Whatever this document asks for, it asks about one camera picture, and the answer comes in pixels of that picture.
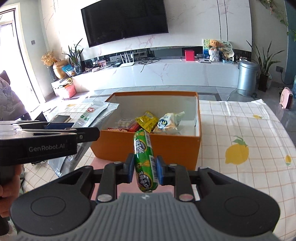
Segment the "left hand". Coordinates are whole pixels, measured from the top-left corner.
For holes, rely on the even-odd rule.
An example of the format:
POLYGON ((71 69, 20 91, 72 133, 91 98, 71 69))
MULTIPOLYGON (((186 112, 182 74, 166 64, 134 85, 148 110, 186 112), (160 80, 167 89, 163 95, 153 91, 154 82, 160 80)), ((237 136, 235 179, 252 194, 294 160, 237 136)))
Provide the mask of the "left hand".
POLYGON ((22 170, 23 165, 16 165, 15 174, 11 181, 1 186, 0 214, 3 218, 10 216, 10 207, 13 201, 19 196, 21 186, 20 175, 22 170))

